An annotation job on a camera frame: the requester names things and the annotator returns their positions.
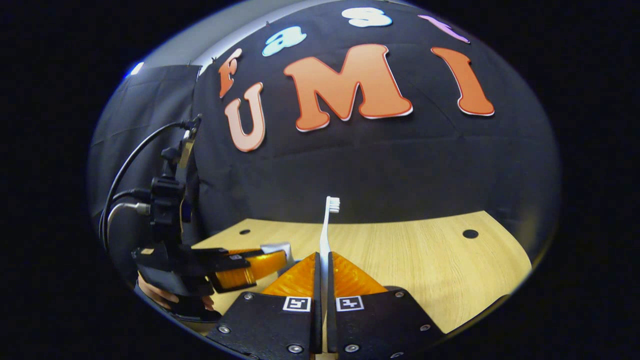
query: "human hand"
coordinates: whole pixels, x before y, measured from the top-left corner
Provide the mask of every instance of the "human hand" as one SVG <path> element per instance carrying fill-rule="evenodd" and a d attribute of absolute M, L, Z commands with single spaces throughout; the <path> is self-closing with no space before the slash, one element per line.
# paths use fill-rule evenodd
<path fill-rule="evenodd" d="M 138 286 L 140 287 L 140 290 L 142 290 L 142 292 L 145 293 L 146 296 L 148 296 L 156 304 L 162 306 L 165 309 L 168 309 L 168 310 L 171 309 L 171 305 L 169 305 L 168 301 L 174 302 L 176 304 L 179 301 L 178 297 L 175 296 L 174 294 L 149 284 L 147 281 L 144 280 L 144 278 L 142 278 L 142 275 L 140 274 L 140 272 L 138 272 Z M 213 300 L 211 300 L 209 296 L 202 297 L 202 304 L 204 305 L 205 309 L 209 311 L 214 311 Z"/>

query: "letter m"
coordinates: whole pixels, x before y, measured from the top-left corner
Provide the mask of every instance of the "letter m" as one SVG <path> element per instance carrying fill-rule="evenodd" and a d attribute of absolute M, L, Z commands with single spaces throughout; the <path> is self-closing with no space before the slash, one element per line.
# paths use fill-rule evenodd
<path fill-rule="evenodd" d="M 343 121 L 351 118 L 358 86 L 362 88 L 360 114 L 367 119 L 398 117 L 411 113 L 413 105 L 400 94 L 387 63 L 384 45 L 365 44 L 349 49 L 338 73 L 317 58 L 308 57 L 289 64 L 284 74 L 293 78 L 298 92 L 300 131 L 321 129 L 329 124 L 329 114 L 321 111 L 317 96 Z"/>

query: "toothbrush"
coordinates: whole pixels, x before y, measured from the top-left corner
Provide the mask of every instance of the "toothbrush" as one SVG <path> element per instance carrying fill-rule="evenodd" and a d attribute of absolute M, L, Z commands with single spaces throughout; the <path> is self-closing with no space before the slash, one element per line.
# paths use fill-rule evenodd
<path fill-rule="evenodd" d="M 326 197 L 326 206 L 324 208 L 324 224 L 322 226 L 322 233 L 320 234 L 320 287 L 321 287 L 321 305 L 322 305 L 322 317 L 326 314 L 326 307 L 328 301 L 328 281 L 329 281 L 329 237 L 327 236 L 329 213 L 338 213 L 340 211 L 340 198 L 339 197 Z"/>

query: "orange foam letter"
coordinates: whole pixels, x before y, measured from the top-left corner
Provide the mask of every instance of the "orange foam letter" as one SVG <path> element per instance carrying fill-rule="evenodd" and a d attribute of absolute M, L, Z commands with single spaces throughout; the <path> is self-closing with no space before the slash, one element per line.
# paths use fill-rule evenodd
<path fill-rule="evenodd" d="M 340 73 L 315 57 L 289 64 L 284 74 L 293 78 L 298 92 L 300 131 L 321 129 L 329 124 L 329 114 L 321 111 L 317 97 L 321 96 L 341 119 L 351 118 L 358 86 L 362 87 L 360 114 L 367 119 L 397 117 L 411 113 L 413 105 L 400 94 L 387 63 L 386 46 L 357 45 L 349 49 Z"/>
<path fill-rule="evenodd" d="M 451 69 L 453 77 L 458 82 L 460 98 L 458 107 L 469 115 L 490 116 L 495 113 L 493 104 L 484 96 L 466 55 L 443 47 L 432 47 L 431 52 L 441 57 Z"/>
<path fill-rule="evenodd" d="M 234 84 L 234 80 L 231 75 L 236 73 L 238 68 L 238 62 L 236 58 L 242 54 L 242 49 L 236 49 L 229 59 L 220 67 L 218 72 L 220 73 L 220 99 L 231 89 L 231 85 Z"/>
<path fill-rule="evenodd" d="M 225 108 L 231 139 L 240 151 L 249 152 L 255 150 L 264 140 L 265 127 L 264 113 L 262 112 L 262 103 L 260 101 L 261 91 L 262 83 L 256 83 L 244 92 L 244 98 L 249 102 L 251 118 L 253 119 L 253 130 L 249 135 L 244 133 L 242 123 L 240 123 L 240 112 L 238 111 L 240 99 L 234 99 Z"/>

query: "wooden table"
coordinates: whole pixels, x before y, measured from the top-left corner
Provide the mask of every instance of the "wooden table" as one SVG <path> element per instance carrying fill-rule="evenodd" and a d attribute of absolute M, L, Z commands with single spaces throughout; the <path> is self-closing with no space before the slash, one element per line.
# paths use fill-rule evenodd
<path fill-rule="evenodd" d="M 295 259 L 303 259 L 319 252 L 321 229 L 322 224 L 248 218 L 193 248 L 232 250 L 289 242 Z M 467 229 L 478 236 L 464 237 Z M 250 232 L 240 234 L 243 230 Z M 531 271 L 522 246 L 485 211 L 405 222 L 330 223 L 328 234 L 332 251 L 383 286 L 407 289 L 444 333 L 511 293 Z M 272 274 L 247 290 L 261 292 L 275 279 Z M 224 314 L 239 293 L 213 295 L 214 307 Z"/>

